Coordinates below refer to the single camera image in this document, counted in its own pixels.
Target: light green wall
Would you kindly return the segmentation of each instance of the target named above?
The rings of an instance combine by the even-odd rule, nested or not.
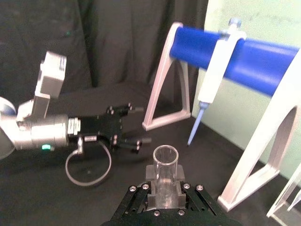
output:
[[[231,17],[242,20],[241,30],[246,31],[249,38],[301,47],[301,0],[209,0],[205,30],[226,29]],[[204,75],[200,70],[192,112],[194,117],[198,114],[197,96]],[[263,94],[223,80],[202,122],[245,149],[269,101],[270,98]],[[261,161],[267,161],[271,145],[272,142]],[[287,151],[281,173],[289,178],[300,162],[301,123]]]

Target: screw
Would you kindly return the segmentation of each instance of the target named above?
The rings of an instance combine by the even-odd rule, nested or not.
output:
[[[185,214],[185,211],[182,210],[182,209],[179,209],[179,210],[178,210],[178,214],[179,214],[180,216],[183,216],[183,215]]]
[[[188,184],[188,183],[186,183],[186,184],[184,184],[184,186],[183,186],[185,189],[188,189],[188,188],[190,188],[190,185]]]
[[[144,189],[144,190],[146,190],[146,189],[149,189],[149,185],[148,184],[144,184],[144,185],[142,185],[142,188]]]
[[[137,189],[136,186],[134,186],[134,185],[133,185],[133,186],[130,186],[130,191],[131,191],[131,192],[136,191],[136,189]]]
[[[157,217],[157,216],[159,216],[160,215],[160,211],[159,210],[155,210],[154,211],[154,215]]]
[[[79,154],[83,154],[84,153],[83,143],[84,143],[83,138],[80,137],[79,140],[77,141]]]
[[[235,24],[237,28],[241,26],[241,20],[238,18],[231,18],[229,20],[229,25]]]
[[[198,191],[202,191],[204,188],[203,188],[203,186],[202,185],[197,185],[197,190]]]

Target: glass cylinder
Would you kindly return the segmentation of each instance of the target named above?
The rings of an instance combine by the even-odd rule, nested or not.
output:
[[[176,171],[179,154],[174,147],[161,145],[155,149],[153,158],[155,166],[156,208],[177,208]]]

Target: green led light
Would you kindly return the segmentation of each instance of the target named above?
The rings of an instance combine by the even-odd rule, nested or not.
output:
[[[42,150],[50,150],[51,145],[42,145]]]

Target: white plastic support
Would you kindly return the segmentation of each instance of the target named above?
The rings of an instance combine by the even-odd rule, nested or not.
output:
[[[146,131],[161,126],[165,126],[176,121],[187,119],[191,115],[190,104],[189,104],[188,67],[186,62],[181,61],[182,74],[180,74],[180,82],[181,82],[181,91],[182,91],[182,110],[153,119],[159,94],[161,92],[164,80],[166,78],[168,69],[170,68],[171,64],[174,61],[174,59],[171,58],[169,55],[170,49],[174,43],[174,36],[178,27],[182,27],[182,26],[183,26],[182,23],[178,23],[178,22],[173,23],[167,35],[167,39],[161,55],[158,71],[156,74],[155,82],[153,85],[153,89],[151,91],[150,101],[147,106],[144,121],[142,123],[142,126]]]
[[[284,204],[286,204],[287,198],[291,195],[295,187],[301,180],[301,163],[297,167],[296,171],[293,173],[290,180],[287,182],[282,192],[272,205],[271,209],[267,213],[267,217],[272,217],[273,214]]]
[[[301,116],[301,50],[286,70],[249,144],[239,160],[219,204],[230,211],[279,173],[279,167]],[[276,133],[268,163],[251,174]]]

